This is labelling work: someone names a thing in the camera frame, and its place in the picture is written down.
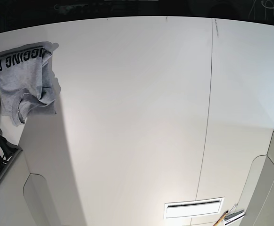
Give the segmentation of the grey T-shirt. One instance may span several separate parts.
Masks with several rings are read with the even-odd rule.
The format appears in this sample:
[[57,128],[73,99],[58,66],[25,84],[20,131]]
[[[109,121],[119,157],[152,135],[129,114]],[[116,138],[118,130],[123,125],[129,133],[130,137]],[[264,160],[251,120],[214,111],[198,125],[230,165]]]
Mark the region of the grey T-shirt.
[[52,56],[59,47],[48,41],[0,52],[1,114],[14,126],[36,114],[56,113],[60,86],[52,71]]

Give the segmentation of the black power strip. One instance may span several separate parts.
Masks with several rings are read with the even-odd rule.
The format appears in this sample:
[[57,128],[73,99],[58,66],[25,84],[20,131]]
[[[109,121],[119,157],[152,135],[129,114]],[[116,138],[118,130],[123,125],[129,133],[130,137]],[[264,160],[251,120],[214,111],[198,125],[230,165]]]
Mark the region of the black power strip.
[[114,11],[114,5],[106,2],[79,2],[71,4],[56,4],[53,9],[59,14],[69,13],[90,14],[90,13],[110,13]]

